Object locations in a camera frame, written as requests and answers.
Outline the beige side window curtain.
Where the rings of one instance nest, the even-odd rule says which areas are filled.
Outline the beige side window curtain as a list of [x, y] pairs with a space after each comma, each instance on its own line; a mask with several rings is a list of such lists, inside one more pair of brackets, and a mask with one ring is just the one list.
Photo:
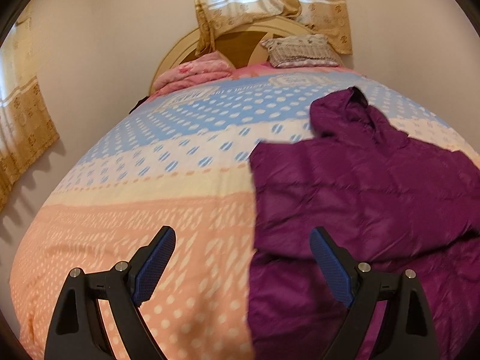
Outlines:
[[1, 207], [15, 183], [59, 139], [37, 73], [27, 6], [1, 45]]

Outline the pastel patterned bed cover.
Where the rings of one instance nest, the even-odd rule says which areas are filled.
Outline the pastel patterned bed cover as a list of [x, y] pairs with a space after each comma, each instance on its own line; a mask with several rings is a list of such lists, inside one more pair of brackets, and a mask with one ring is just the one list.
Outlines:
[[339, 67], [236, 71], [144, 103], [98, 141], [32, 221], [10, 273], [28, 354], [42, 359], [72, 268], [129, 260], [164, 225], [176, 249], [140, 311], [170, 359], [251, 359], [248, 271], [255, 199], [248, 158], [259, 141], [312, 135], [310, 104], [350, 86], [396, 128], [472, 161], [479, 155], [434, 113]]

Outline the beige round wooden headboard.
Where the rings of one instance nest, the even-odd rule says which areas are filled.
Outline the beige round wooden headboard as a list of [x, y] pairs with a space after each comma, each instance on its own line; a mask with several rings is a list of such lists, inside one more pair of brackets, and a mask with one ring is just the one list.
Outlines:
[[[154, 82], [160, 74], [198, 57], [195, 52], [199, 34], [198, 28], [187, 33], [163, 57], [151, 81], [149, 94], [154, 93]], [[217, 38], [215, 46], [235, 68], [245, 68], [267, 61], [268, 53], [260, 44], [262, 41], [310, 34], [313, 34], [312, 30], [300, 23], [284, 17], [274, 17], [236, 27]]]

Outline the purple puffer jacket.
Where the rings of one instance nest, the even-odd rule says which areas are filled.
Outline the purple puffer jacket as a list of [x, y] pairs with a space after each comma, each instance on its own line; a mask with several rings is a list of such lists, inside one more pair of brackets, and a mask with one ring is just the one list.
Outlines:
[[256, 358], [318, 359], [345, 319], [312, 256], [317, 227], [375, 270], [414, 270], [439, 356], [456, 358], [479, 326], [479, 169], [396, 129], [356, 87], [315, 100], [310, 126], [312, 139], [250, 154]]

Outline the beige lace window curtain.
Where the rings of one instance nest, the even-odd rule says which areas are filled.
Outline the beige lace window curtain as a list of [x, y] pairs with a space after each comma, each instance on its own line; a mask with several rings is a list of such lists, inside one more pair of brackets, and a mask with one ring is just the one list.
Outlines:
[[346, 0], [194, 0], [199, 28], [196, 54], [216, 49], [216, 39], [236, 27], [282, 16], [327, 37], [334, 50], [351, 55]]

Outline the pink folded blanket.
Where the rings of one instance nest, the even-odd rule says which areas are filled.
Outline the pink folded blanket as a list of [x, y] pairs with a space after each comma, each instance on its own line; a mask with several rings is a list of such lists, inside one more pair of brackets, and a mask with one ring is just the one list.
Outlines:
[[215, 51], [161, 73], [154, 80], [151, 93], [170, 94], [180, 89], [230, 77], [234, 70], [233, 64], [222, 53]]

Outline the striped floral pillow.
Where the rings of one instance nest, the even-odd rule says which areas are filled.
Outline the striped floral pillow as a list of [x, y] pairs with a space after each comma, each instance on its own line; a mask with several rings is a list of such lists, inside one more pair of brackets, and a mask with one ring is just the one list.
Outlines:
[[260, 43], [275, 68], [342, 67], [343, 61], [325, 35], [279, 37]]

